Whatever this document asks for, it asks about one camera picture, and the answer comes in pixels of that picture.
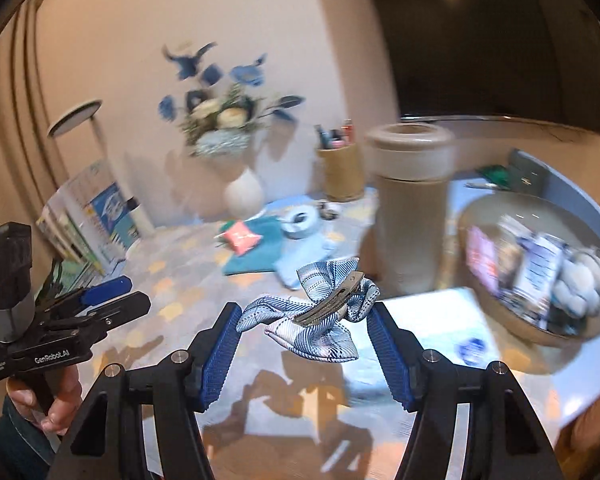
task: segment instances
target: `wall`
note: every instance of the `wall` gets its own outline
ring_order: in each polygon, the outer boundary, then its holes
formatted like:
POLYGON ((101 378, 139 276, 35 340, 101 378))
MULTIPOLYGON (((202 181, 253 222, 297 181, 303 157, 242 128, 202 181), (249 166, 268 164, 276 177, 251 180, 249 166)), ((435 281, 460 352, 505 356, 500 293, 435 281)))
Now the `wall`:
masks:
MULTIPOLYGON (((189 88, 160 54, 217 41, 205 60, 226 70, 267 52, 259 94, 298 93, 291 134, 258 134, 254 166, 267 199, 319 186, 312 125, 351 117, 360 132, 397 116, 394 89, 370 0, 46 0, 38 56, 51 117, 92 97, 114 171, 157 224, 221 211, 222 183, 203 161, 182 156, 182 135, 157 103, 189 88)), ((555 166, 600 201, 600 137, 524 124, 451 123, 459 167, 503 162, 516 146, 555 166)), ((59 139, 70 173, 97 158, 87 124, 59 139)))
MULTIPOLYGON (((209 41, 218 46, 205 61, 225 70, 267 52, 266 84, 254 94, 308 97, 294 110, 293 136, 282 133, 260 146, 267 137, 261 133, 255 157, 267 198, 304 192, 314 172, 312 125, 336 126, 346 118, 318 0, 45 0, 38 14, 50 116, 92 96, 104 100, 97 118, 115 171, 157 224, 221 210, 221 182, 204 162, 181 156, 182 134, 157 113, 164 95, 180 98, 190 88, 176 81, 162 46, 192 52, 209 41)), ((97 156, 88 129, 85 124, 60 139, 70 173, 97 156)))

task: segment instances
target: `flower arrangement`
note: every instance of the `flower arrangement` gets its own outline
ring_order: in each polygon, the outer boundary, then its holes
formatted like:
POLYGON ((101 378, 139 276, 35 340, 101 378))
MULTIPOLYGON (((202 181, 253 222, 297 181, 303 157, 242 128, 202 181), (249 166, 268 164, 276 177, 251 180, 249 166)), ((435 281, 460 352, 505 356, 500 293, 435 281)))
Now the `flower arrangement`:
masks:
POLYGON ((191 156, 239 155, 253 134, 265 126, 267 117, 295 122, 287 110, 304 102, 303 97, 289 95, 265 106, 263 98, 248 94, 247 88, 264 83, 262 65, 266 54, 250 65, 232 68, 232 85, 222 97, 214 97, 212 87, 224 77, 222 69, 215 63, 204 70, 200 67, 203 56, 214 46, 215 43, 206 44, 193 56, 173 56, 166 47, 163 49, 164 57, 179 66, 178 79, 198 80, 198 88, 184 95, 184 107, 178 108, 171 95, 158 105, 161 117, 169 122, 176 120, 179 111, 183 112, 180 129, 191 156))

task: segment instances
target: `blue patterned fabric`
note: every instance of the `blue patterned fabric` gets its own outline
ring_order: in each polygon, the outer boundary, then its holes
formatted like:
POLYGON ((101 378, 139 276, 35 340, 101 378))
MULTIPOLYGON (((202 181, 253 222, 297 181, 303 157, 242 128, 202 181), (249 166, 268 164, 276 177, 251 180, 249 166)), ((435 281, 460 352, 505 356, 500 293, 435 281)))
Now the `blue patterned fabric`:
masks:
POLYGON ((345 258, 301 267, 298 269, 298 278, 310 301, 266 294, 248 304, 236 330, 244 332, 259 323, 266 323, 265 334, 305 359, 328 363, 357 359, 358 350, 349 330, 340 320, 344 318, 357 323, 365 319, 379 294, 376 284, 371 280, 363 278, 357 293, 347 301, 346 308, 331 314, 318 325, 302 327, 293 322, 295 316, 311 310, 327 298, 357 266, 357 258, 345 258))

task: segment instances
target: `person's hand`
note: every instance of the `person's hand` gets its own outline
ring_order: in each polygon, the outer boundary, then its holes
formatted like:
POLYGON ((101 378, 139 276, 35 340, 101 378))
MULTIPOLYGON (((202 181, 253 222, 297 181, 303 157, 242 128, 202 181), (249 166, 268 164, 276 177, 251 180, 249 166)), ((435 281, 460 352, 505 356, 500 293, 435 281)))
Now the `person's hand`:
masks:
POLYGON ((62 371, 56 400, 40 423, 36 422, 32 414, 32 410, 40 411, 36 394, 24 382, 12 377, 7 379, 7 394, 18 413, 29 422, 47 433, 64 435, 82 403, 82 386, 78 380, 78 367, 72 365, 62 371))

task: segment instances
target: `metal screw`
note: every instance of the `metal screw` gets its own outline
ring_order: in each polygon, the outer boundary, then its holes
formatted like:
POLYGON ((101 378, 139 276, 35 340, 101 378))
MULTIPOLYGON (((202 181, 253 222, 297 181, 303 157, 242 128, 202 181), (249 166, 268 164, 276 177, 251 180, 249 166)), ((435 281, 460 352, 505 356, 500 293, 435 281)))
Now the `metal screw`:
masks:
POLYGON ((491 370, 496 372, 498 375, 504 375, 509 371, 509 367, 502 361, 494 361, 491 363, 491 370))
POLYGON ((176 350, 173 354, 171 354, 171 360, 174 363, 183 363, 189 359, 189 352, 186 350, 176 350))
POLYGON ((112 365, 109 365, 104 369, 104 374, 107 377, 115 377, 120 373, 120 370, 122 370, 120 365, 113 363, 112 365))
POLYGON ((437 350, 429 348, 422 353, 422 357, 424 357, 425 361, 429 361, 430 363, 437 363, 438 361, 440 361, 440 358, 442 356, 437 350))

